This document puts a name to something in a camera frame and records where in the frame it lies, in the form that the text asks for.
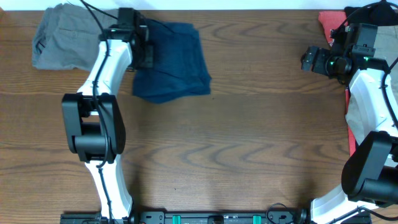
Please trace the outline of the dark blue shorts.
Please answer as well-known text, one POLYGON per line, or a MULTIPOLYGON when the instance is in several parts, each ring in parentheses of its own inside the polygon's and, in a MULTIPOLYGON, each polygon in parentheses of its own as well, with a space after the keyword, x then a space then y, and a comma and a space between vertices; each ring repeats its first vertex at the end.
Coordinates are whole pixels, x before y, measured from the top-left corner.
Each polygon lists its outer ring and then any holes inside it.
POLYGON ((194 25, 153 19, 146 22, 154 46, 153 67, 136 72, 132 94, 157 104, 184 96, 209 95, 211 76, 194 25))

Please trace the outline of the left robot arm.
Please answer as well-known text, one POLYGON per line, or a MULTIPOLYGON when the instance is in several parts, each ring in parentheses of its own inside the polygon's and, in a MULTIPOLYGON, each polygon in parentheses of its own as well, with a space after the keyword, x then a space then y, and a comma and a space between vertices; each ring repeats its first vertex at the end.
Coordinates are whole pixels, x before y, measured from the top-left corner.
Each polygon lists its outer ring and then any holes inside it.
POLYGON ((88 78, 76 93, 62 98, 68 147, 90 171, 101 210, 63 214, 61 223, 134 223, 121 164, 126 130, 117 95, 127 70, 153 65, 153 47, 139 11, 121 7, 115 18, 115 24, 99 28, 99 52, 88 78))

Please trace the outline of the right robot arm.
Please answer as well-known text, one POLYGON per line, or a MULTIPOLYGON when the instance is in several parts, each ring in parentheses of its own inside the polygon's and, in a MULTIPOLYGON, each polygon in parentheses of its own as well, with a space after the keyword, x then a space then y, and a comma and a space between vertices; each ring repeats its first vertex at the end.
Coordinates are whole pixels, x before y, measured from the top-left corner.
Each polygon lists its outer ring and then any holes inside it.
POLYGON ((332 31, 330 50, 310 46, 301 69, 335 78, 355 98, 364 140, 346 162, 341 183, 311 201, 308 223, 370 223, 375 209, 397 204, 397 103, 391 68, 374 56, 377 26, 332 31))

